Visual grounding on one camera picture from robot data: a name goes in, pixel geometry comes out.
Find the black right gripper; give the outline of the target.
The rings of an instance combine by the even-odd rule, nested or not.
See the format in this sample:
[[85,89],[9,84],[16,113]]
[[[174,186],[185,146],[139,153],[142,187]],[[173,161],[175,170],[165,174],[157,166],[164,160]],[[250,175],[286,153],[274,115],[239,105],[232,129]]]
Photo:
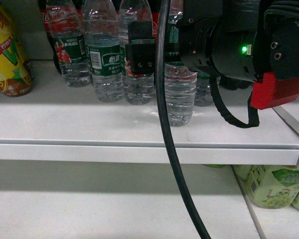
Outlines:
[[[194,72],[224,76],[250,82],[258,81],[253,64],[255,31],[225,30],[221,17],[182,19],[178,22],[179,54],[184,65]],[[154,72],[152,22],[128,23],[126,60],[135,76]]]

